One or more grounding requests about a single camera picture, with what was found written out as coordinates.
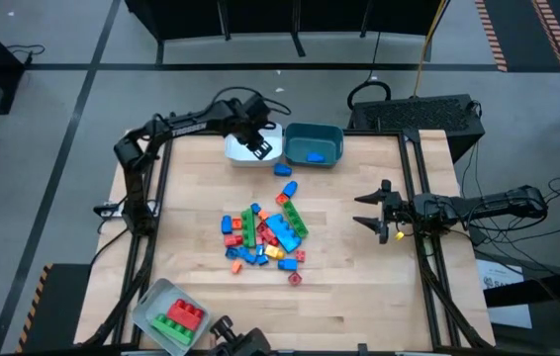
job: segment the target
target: plastic container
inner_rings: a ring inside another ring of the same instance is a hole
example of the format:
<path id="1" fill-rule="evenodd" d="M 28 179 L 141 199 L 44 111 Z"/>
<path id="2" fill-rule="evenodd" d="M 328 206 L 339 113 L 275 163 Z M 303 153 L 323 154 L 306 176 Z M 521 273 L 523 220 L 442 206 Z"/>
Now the plastic container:
<path id="1" fill-rule="evenodd" d="M 153 319 L 161 313 L 166 314 L 170 306 L 179 299 L 184 300 L 186 303 L 191 303 L 194 308 L 199 308 L 204 312 L 203 320 L 201 320 L 201 324 L 194 332 L 194 338 L 189 345 L 184 345 L 162 334 L 151 325 Z M 211 319 L 210 313 L 205 307 L 194 301 L 185 292 L 170 283 L 170 281 L 163 278 L 154 282 L 143 297 L 141 297 L 140 301 L 133 309 L 132 318 L 133 322 L 145 332 L 146 335 L 150 336 L 163 347 L 164 350 L 174 356 L 185 355 L 207 330 Z"/>
<path id="2" fill-rule="evenodd" d="M 289 124 L 284 132 L 285 156 L 294 165 L 333 167 L 343 154 L 343 131 L 330 125 Z M 309 153 L 319 153 L 324 162 L 307 161 Z"/>
<path id="3" fill-rule="evenodd" d="M 225 156 L 230 159 L 234 167 L 270 167 L 278 162 L 282 156 L 282 126 L 276 124 L 273 130 L 258 131 L 271 144 L 271 151 L 262 159 L 256 158 L 244 145 L 232 135 L 225 139 Z"/>

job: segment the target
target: green lego brick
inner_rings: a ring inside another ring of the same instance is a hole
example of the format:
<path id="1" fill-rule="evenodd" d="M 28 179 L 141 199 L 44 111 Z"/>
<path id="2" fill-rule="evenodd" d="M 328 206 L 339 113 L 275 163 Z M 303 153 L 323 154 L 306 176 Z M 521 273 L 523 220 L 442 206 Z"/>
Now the green lego brick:
<path id="1" fill-rule="evenodd" d="M 302 218 L 300 218 L 300 214 L 298 214 L 296 208 L 293 206 L 293 203 L 289 201 L 283 204 L 282 209 L 284 210 L 284 214 L 287 215 L 287 220 L 291 223 L 291 226 L 296 234 L 300 236 L 300 238 L 307 237 L 309 234 L 307 226 L 304 225 L 304 222 L 302 221 Z"/>
<path id="2" fill-rule="evenodd" d="M 255 221 L 253 220 L 253 211 L 251 208 L 240 213 L 242 220 L 242 244 L 245 247 L 256 246 L 256 229 Z"/>
<path id="3" fill-rule="evenodd" d="M 189 330 L 183 325 L 178 324 L 164 314 L 159 314 L 155 319 L 152 320 L 152 326 L 159 330 L 162 334 L 173 338 L 184 345 L 189 345 L 194 338 L 194 332 Z"/>

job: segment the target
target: red lego brick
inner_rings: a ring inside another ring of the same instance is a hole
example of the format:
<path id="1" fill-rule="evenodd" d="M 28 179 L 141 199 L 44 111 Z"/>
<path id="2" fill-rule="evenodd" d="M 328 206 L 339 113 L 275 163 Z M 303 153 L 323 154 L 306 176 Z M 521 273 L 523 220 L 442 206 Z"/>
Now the red lego brick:
<path id="1" fill-rule="evenodd" d="M 234 247 L 242 244 L 242 236 L 241 235 L 224 235 L 224 241 L 226 247 Z"/>
<path id="2" fill-rule="evenodd" d="M 269 228 L 269 226 L 267 226 L 267 224 L 264 222 L 258 224 L 258 226 L 256 227 L 256 231 L 258 231 L 258 234 L 262 236 L 262 239 L 267 242 L 276 237 L 271 228 Z"/>
<path id="3" fill-rule="evenodd" d="M 289 283 L 292 286 L 299 285 L 300 283 L 302 283 L 302 276 L 300 276 L 298 272 L 293 272 L 291 275 L 289 275 Z"/>
<path id="4" fill-rule="evenodd" d="M 278 196 L 276 197 L 276 204 L 279 205 L 280 207 L 282 207 L 288 201 L 289 201 L 289 197 L 287 197 L 282 193 L 278 194 Z"/>
<path id="5" fill-rule="evenodd" d="M 232 229 L 242 229 L 242 220 L 240 218 L 232 218 Z"/>
<path id="6" fill-rule="evenodd" d="M 185 303 L 183 300 L 178 300 L 170 306 L 167 316 L 183 327 L 196 331 L 203 320 L 203 314 L 202 310 L 195 309 L 193 305 Z"/>
<path id="7" fill-rule="evenodd" d="M 296 259 L 299 262 L 304 262 L 307 259 L 307 252 L 303 250 L 296 250 Z"/>

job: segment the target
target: white paper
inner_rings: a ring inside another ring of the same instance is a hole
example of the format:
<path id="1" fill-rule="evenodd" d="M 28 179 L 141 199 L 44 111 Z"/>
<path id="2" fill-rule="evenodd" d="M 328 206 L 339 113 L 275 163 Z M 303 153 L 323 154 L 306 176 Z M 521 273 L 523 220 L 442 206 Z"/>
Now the white paper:
<path id="1" fill-rule="evenodd" d="M 523 282 L 524 277 L 497 262 L 476 260 L 478 263 L 478 277 L 483 289 L 505 286 Z M 521 272 L 521 267 L 508 265 Z M 489 319 L 493 323 L 523 328 L 533 328 L 530 321 L 528 305 L 489 308 Z"/>

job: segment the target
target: clear plastic tray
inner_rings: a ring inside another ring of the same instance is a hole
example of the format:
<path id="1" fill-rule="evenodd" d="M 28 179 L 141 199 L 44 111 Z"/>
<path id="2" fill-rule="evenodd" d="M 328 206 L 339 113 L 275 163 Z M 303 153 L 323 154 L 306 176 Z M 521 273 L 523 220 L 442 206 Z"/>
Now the clear plastic tray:
<path id="1" fill-rule="evenodd" d="M 170 306 L 179 299 L 184 300 L 186 303 L 191 303 L 194 308 L 199 308 L 204 312 L 203 320 L 201 320 L 201 324 L 195 331 L 194 338 L 189 345 L 184 345 L 177 340 L 171 339 L 151 325 L 153 319 L 161 313 L 166 314 Z M 150 336 L 163 347 L 164 350 L 173 356 L 185 355 L 207 330 L 211 319 L 210 313 L 205 307 L 194 301 L 183 292 L 183 290 L 173 285 L 170 281 L 163 278 L 154 282 L 143 297 L 141 297 L 138 304 L 133 309 L 132 318 L 133 322 L 145 332 L 146 335 Z"/>

